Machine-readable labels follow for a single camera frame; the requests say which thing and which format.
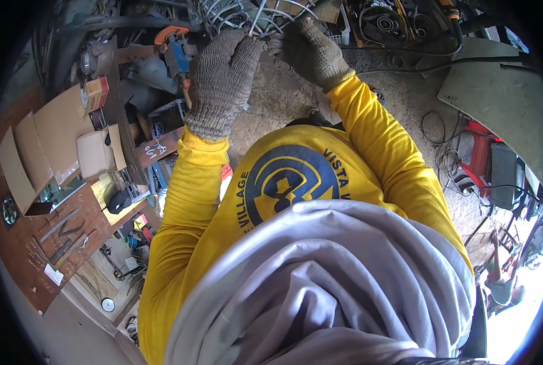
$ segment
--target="knit work glove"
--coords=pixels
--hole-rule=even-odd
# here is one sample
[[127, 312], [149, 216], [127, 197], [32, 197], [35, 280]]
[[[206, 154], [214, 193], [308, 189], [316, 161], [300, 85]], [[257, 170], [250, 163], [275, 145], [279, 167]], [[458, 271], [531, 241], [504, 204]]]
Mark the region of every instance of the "knit work glove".
[[284, 34], [274, 33], [270, 37], [269, 54], [288, 63], [325, 93], [355, 74], [339, 46], [322, 34], [310, 17], [288, 25]]
[[217, 36], [190, 63], [188, 129], [205, 141], [231, 135], [239, 110], [249, 99], [253, 74], [265, 43], [246, 37], [244, 30]]

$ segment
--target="circular logo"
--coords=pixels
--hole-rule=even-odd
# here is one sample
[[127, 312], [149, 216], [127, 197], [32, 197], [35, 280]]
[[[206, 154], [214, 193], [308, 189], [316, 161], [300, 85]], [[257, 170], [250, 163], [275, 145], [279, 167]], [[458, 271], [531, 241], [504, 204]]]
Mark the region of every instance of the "circular logo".
[[302, 145], [282, 145], [253, 165], [245, 186], [245, 205], [258, 225], [299, 201], [338, 199], [339, 185], [330, 163]]

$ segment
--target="pressure gauge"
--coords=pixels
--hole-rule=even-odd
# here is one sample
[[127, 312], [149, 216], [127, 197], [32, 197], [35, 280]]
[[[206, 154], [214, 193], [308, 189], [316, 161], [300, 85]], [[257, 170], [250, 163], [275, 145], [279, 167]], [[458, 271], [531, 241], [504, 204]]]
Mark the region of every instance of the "pressure gauge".
[[115, 302], [111, 298], [105, 298], [101, 301], [101, 308], [106, 312], [113, 312], [115, 310]]

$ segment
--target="yellow long-sleeve shirt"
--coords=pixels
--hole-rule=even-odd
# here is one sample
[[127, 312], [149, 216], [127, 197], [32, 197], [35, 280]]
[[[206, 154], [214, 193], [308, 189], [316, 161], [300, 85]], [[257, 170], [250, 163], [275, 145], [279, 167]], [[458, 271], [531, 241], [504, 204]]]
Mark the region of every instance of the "yellow long-sleeve shirt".
[[241, 160], [220, 206], [228, 141], [209, 144], [188, 130], [180, 138], [138, 311], [150, 365], [162, 363], [174, 318], [210, 266], [247, 231], [298, 201], [384, 207], [442, 234], [472, 270], [436, 174], [403, 127], [356, 76], [328, 97], [346, 132], [293, 126], [266, 135]]

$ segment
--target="shirt sleeve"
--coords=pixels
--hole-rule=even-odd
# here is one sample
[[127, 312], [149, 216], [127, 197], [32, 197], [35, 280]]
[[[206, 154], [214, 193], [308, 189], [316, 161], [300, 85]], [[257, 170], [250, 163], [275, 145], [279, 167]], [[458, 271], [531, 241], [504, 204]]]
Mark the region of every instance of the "shirt sleeve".
[[367, 84], [353, 76], [328, 93], [355, 150], [381, 183], [386, 203], [408, 218], [443, 235], [472, 272], [466, 249], [456, 232], [436, 173], [426, 167], [411, 137], [377, 100]]
[[150, 365], [162, 363], [170, 327], [182, 305], [182, 278], [217, 211], [221, 168], [228, 162], [227, 140], [209, 144], [185, 131], [178, 141], [162, 225], [152, 239], [138, 310], [140, 349]]

